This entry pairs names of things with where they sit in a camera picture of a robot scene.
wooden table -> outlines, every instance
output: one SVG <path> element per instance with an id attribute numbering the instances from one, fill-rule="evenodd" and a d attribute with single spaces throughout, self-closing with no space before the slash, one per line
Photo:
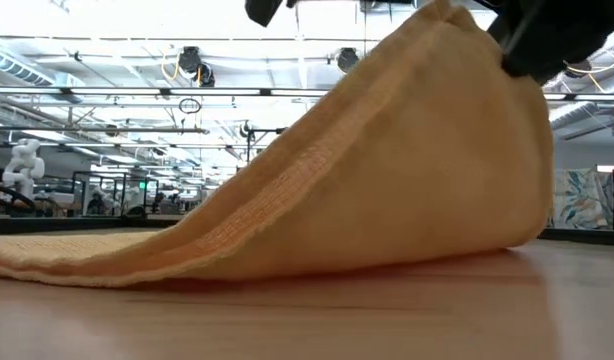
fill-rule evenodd
<path id="1" fill-rule="evenodd" d="M 125 291 L 0 280 L 10 359 L 614 359 L 614 247 Z"/>

ceiling light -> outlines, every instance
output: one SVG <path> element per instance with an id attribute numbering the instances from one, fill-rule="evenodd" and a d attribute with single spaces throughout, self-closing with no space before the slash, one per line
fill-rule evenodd
<path id="1" fill-rule="evenodd" d="M 565 94 L 544 94 L 546 100 L 564 100 Z"/>
<path id="2" fill-rule="evenodd" d="M 0 94 L 38 94 L 38 95 L 54 95 L 62 94 L 59 88 L 50 87 L 3 87 L 0 86 Z"/>
<path id="3" fill-rule="evenodd" d="M 126 174 L 129 172 L 129 169 L 116 169 L 107 166 L 92 165 L 91 171 Z"/>
<path id="4" fill-rule="evenodd" d="M 155 173 L 163 176 L 176 176 L 176 173 L 171 170 L 156 170 Z"/>
<path id="5" fill-rule="evenodd" d="M 8 143 L 8 145 L 16 146 L 16 145 L 21 145 L 21 144 L 19 144 L 19 143 Z M 60 144 L 58 144 L 58 143 L 40 143 L 40 146 L 41 147 L 48 147 L 48 146 L 49 147 L 53 147 L 53 146 L 60 146 Z"/>
<path id="6" fill-rule="evenodd" d="M 39 137 L 41 139 L 54 140 L 54 141 L 64 141 L 69 140 L 68 137 L 61 135 L 54 131 L 44 131 L 44 130 L 24 130 L 23 133 L 35 137 Z"/>
<path id="7" fill-rule="evenodd" d="M 95 147 L 114 147 L 114 144 L 103 144 L 103 143 L 92 143 L 92 144 L 79 144 L 79 143 L 67 143 L 65 146 L 76 146 L 76 147 L 86 147 L 86 148 L 95 148 Z"/>
<path id="8" fill-rule="evenodd" d="M 120 147 L 128 147 L 128 148 L 151 148 L 151 147 L 163 147 L 168 145 L 159 145 L 159 144 L 119 144 Z"/>
<path id="9" fill-rule="evenodd" d="M 160 95 L 156 88 L 72 88 L 78 95 Z"/>
<path id="10" fill-rule="evenodd" d="M 135 164 L 135 163 L 140 162 L 139 160 L 136 160 L 129 156 L 105 155 L 105 157 L 108 158 L 109 160 L 120 162 L 120 163 L 125 163 L 125 164 Z"/>
<path id="11" fill-rule="evenodd" d="M 576 100 L 580 101 L 614 101 L 614 94 L 593 94 L 593 95 L 577 95 Z"/>
<path id="12" fill-rule="evenodd" d="M 89 155 L 89 156 L 100 156 L 98 153 L 93 152 L 89 149 L 85 149 L 85 148 L 81 148 L 81 147 L 75 147 L 74 148 L 76 151 L 78 151 L 81 154 L 85 154 L 85 155 Z"/>
<path id="13" fill-rule="evenodd" d="M 220 88 L 210 88 L 210 89 L 172 89 L 172 95 L 180 95 L 180 96 L 194 96 L 194 95 L 205 95 L 205 96 L 259 96 L 260 90 L 257 89 L 220 89 Z"/>
<path id="14" fill-rule="evenodd" d="M 272 96 L 295 96 L 295 97 L 323 97 L 327 90 L 272 90 Z"/>

warehouse ceiling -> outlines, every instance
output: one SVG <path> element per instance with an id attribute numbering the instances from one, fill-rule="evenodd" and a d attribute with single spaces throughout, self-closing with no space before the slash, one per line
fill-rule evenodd
<path id="1" fill-rule="evenodd" d="M 180 71 L 176 73 L 175 64 L 184 47 L 198 47 L 202 61 L 213 71 L 215 87 L 330 89 L 345 74 L 337 61 L 342 49 L 353 49 L 362 58 L 415 11 L 413 6 L 375 6 L 373 2 L 305 1 L 296 9 L 281 7 L 271 25 L 262 28 L 247 18 L 243 2 L 0 1 L 0 51 L 50 78 L 69 75 L 69 81 L 79 86 L 178 88 L 196 86 Z M 487 28 L 495 18 L 492 12 L 471 1 L 463 3 L 482 28 Z M 561 74 L 545 86 L 545 91 L 614 92 L 614 88 L 603 87 L 614 84 L 614 34 L 605 48 L 590 58 L 589 66 L 590 74 L 578 74 L 579 78 Z M 29 83 L 0 70 L 0 85 Z M 196 143 L 217 147 L 246 144 L 243 126 L 269 129 L 290 126 L 317 100 L 196 97 L 202 102 L 202 111 L 185 114 L 178 107 L 182 97 L 89 96 L 78 105 L 48 96 L 7 98 L 37 113 L 20 111 L 20 107 L 4 104 L 0 99 L 0 125 L 4 126 L 176 128 L 181 131 L 130 132 L 113 137 L 106 133 L 62 136 L 83 143 Z M 563 105 L 552 105 L 552 117 L 562 115 L 557 109 Z M 609 107 L 614 108 L 614 104 L 604 104 L 602 112 L 588 111 L 588 116 L 576 121 L 568 118 L 566 126 L 555 130 L 556 136 L 570 137 L 567 140 L 575 142 L 614 142 L 614 110 L 607 110 Z M 599 124 L 609 125 L 580 135 Z M 256 145 L 264 148 L 276 137 L 273 132 L 258 134 Z M 235 169 L 245 161 L 242 148 L 235 149 L 234 154 L 218 148 L 179 148 L 168 150 L 171 156 L 154 156 L 151 149 L 89 148 L 89 153 L 83 151 L 82 156 L 98 159 L 98 155 L 115 154 L 149 164 L 171 161 L 190 164 L 191 157 L 196 160 L 192 165 Z M 106 161 L 118 163 L 111 158 Z"/>

orange towel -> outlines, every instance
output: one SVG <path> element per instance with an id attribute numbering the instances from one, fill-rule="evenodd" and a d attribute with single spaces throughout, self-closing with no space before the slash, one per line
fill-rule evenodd
<path id="1" fill-rule="evenodd" d="M 178 225 L 0 237 L 0 276 L 125 286 L 416 262 L 535 237 L 553 144 L 540 87 L 500 69 L 469 12 L 436 0 Z"/>

ceiling pipe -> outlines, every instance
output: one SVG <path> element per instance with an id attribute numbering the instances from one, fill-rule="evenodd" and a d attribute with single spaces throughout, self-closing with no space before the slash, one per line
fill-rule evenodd
<path id="1" fill-rule="evenodd" d="M 34 59 L 39 64 L 56 64 L 56 63 L 68 63 L 72 62 L 74 59 L 68 56 L 30 56 L 30 58 Z M 109 56 L 101 56 L 101 55 L 79 55 L 79 59 L 81 59 L 84 63 L 87 64 L 100 64 L 100 65 L 108 65 L 108 66 L 120 66 L 125 67 L 129 66 L 161 66 L 163 63 L 165 65 L 175 64 L 176 57 L 168 56 L 167 58 L 157 59 L 154 57 L 123 57 L 121 60 Z M 237 58 L 237 57 L 228 57 L 228 56 L 205 56 L 203 55 L 203 61 L 207 62 L 210 65 L 214 66 L 222 66 L 222 67 L 234 67 L 234 68 L 242 68 L 243 66 L 247 67 L 262 67 L 266 66 L 273 69 L 284 69 L 284 68 L 293 68 L 297 66 L 296 58 Z M 322 65 L 327 64 L 327 57 L 318 56 L 318 57 L 305 57 L 304 58 L 306 65 Z"/>
<path id="2" fill-rule="evenodd" d="M 600 81 L 599 84 L 606 93 L 614 94 L 614 76 Z M 565 128 L 594 116 L 594 114 L 598 113 L 600 110 L 601 107 L 592 101 L 584 101 L 561 106 L 552 111 L 550 114 L 549 121 L 551 122 L 551 128 L 554 131 Z"/>
<path id="3" fill-rule="evenodd" d="M 70 78 L 70 75 L 66 73 L 57 73 L 56 77 L 44 74 L 39 69 L 27 65 L 29 60 L 23 59 L 20 56 L 15 56 L 6 48 L 0 45 L 0 71 L 9 74 L 17 79 L 33 86 L 54 86 L 54 85 L 69 85 L 66 79 Z M 55 95 L 56 99 L 67 100 L 70 103 L 78 103 L 82 101 L 82 98 L 73 95 Z"/>
<path id="4" fill-rule="evenodd" d="M 232 104 L 203 104 L 203 110 L 204 109 L 255 109 L 255 108 L 264 108 L 267 109 L 269 108 L 270 105 L 294 105 L 296 104 L 295 102 L 292 102 L 290 99 L 285 99 L 287 101 L 281 101 L 283 99 L 279 99 L 279 101 L 275 101 L 272 104 L 260 104 L 260 105 L 251 105 L 251 104 L 247 104 L 247 105 L 232 105 Z M 34 107 L 72 107 L 72 108 L 78 108 L 78 107 L 85 107 L 85 108 L 91 108 L 91 107 L 95 107 L 95 108 L 119 108 L 119 109 L 125 109 L 125 108 L 175 108 L 178 109 L 180 107 L 180 101 L 162 101 L 162 100 L 156 100 L 153 102 L 144 102 L 144 101 L 122 101 L 122 100 L 111 100 L 111 101 L 88 101 L 88 102 L 82 102 L 79 104 L 69 104 L 69 103 L 64 103 L 64 102 L 57 102 L 57 101 L 47 101 L 47 100 L 43 100 L 43 99 L 39 99 L 39 100 L 16 100 L 16 102 L 18 104 L 21 105 L 30 105 L 30 106 L 34 106 Z"/>
<path id="5" fill-rule="evenodd" d="M 55 116 L 51 116 L 51 115 L 39 112 L 27 106 L 21 106 L 19 104 L 15 104 L 16 103 L 15 101 L 8 99 L 6 97 L 5 99 L 7 100 L 7 103 L 13 103 L 13 105 L 10 105 L 13 111 L 0 109 L 0 121 L 6 124 L 13 124 L 15 126 L 11 126 L 11 125 L 10 126 L 0 126 L 1 132 L 14 131 L 14 130 L 8 130 L 8 129 L 16 129 L 20 131 L 41 130 L 41 131 L 53 131 L 53 132 L 61 132 L 61 133 L 66 132 L 67 134 L 64 136 L 74 138 L 78 141 L 92 141 L 92 140 L 96 142 L 101 141 L 99 137 L 88 135 L 86 133 L 78 133 L 76 131 L 70 131 L 72 129 L 69 129 L 69 128 L 50 127 L 50 126 L 43 125 L 42 123 L 34 122 L 30 120 L 30 118 L 36 119 L 38 121 L 45 121 L 45 122 L 48 121 L 54 124 L 68 125 L 66 120 L 62 120 Z M 121 154 L 121 155 L 133 155 L 124 150 L 115 150 L 114 153 Z"/>
<path id="6" fill-rule="evenodd" d="M 43 131 L 55 131 L 55 132 L 98 132 L 98 133 L 122 133 L 122 132 L 133 132 L 133 133 L 199 133 L 202 134 L 206 130 L 202 129 L 193 129 L 193 128 L 113 128 L 113 129 L 105 129 L 105 128 L 62 128 L 62 127 L 20 127 L 20 126 L 2 126 L 0 127 L 0 131 L 29 131 L 29 130 L 43 130 Z"/>

